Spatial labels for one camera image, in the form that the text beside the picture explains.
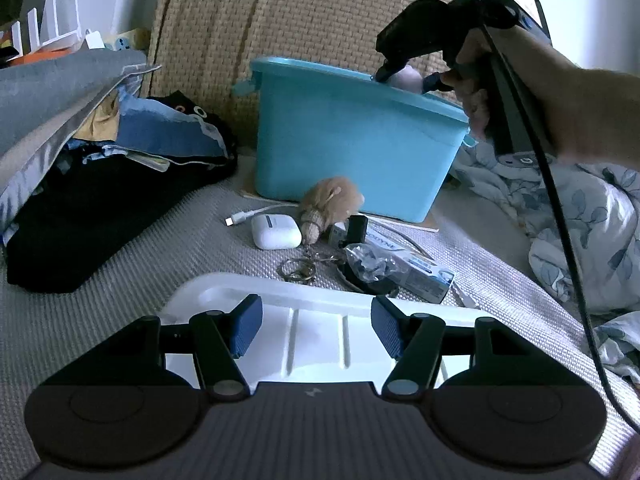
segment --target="storage bin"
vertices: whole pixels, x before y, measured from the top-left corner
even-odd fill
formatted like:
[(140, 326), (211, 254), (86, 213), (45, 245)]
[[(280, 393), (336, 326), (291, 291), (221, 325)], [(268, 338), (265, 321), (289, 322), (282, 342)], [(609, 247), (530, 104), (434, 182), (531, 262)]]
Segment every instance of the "storage bin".
[(266, 57), (251, 69), (236, 92), (260, 91), (260, 195), (299, 201), (319, 180), (346, 176), (364, 211), (424, 220), (468, 131), (461, 108), (318, 63)]

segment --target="blue fabric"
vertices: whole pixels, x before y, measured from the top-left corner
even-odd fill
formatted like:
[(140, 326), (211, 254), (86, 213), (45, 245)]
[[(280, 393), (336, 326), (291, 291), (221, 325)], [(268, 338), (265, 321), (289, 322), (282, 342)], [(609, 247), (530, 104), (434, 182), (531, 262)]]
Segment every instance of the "blue fabric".
[(201, 117), (119, 91), (118, 146), (154, 155), (226, 156), (219, 131)]

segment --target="plastic bag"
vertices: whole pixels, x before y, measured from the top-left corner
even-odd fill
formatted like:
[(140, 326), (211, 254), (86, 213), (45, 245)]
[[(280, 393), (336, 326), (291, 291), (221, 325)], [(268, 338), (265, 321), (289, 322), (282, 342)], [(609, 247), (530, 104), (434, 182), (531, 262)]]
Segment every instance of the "plastic bag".
[(402, 274), (409, 273), (410, 267), (391, 251), (385, 251), (369, 244), (351, 244), (344, 248), (347, 261), (353, 273), (365, 283), (373, 283), (391, 278), (394, 281)]

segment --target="white plastic tray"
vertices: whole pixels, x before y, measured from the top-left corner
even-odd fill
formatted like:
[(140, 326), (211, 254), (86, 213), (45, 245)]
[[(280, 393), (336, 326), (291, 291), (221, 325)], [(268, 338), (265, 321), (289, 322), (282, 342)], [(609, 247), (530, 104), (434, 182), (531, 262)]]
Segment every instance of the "white plastic tray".
[[(206, 310), (230, 312), (248, 294), (262, 298), (262, 327), (236, 362), (252, 390), (259, 381), (372, 381), (380, 391), (395, 361), (371, 327), (372, 296), (213, 273), (181, 286), (160, 317), (164, 324), (172, 324)], [(489, 316), (480, 310), (392, 301), (405, 314), (426, 312), (453, 326), (473, 326), (476, 318)], [(468, 356), (447, 356), (443, 361), (436, 386), (468, 367)], [(166, 366), (198, 387), (190, 355), (168, 355)]]

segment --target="floral blanket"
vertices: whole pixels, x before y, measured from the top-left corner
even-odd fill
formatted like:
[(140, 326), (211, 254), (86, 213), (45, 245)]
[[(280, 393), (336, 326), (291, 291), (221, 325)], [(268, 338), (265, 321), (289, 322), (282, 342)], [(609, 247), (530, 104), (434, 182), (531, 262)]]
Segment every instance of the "floral blanket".
[[(640, 176), (614, 164), (553, 164), (551, 170), (588, 310), (601, 320), (626, 314), (596, 329), (603, 362), (640, 383)], [(529, 263), (540, 284), (573, 307), (573, 284), (540, 170), (502, 165), (493, 147), (479, 142), (460, 148), (449, 173), (524, 229), (532, 240)]]

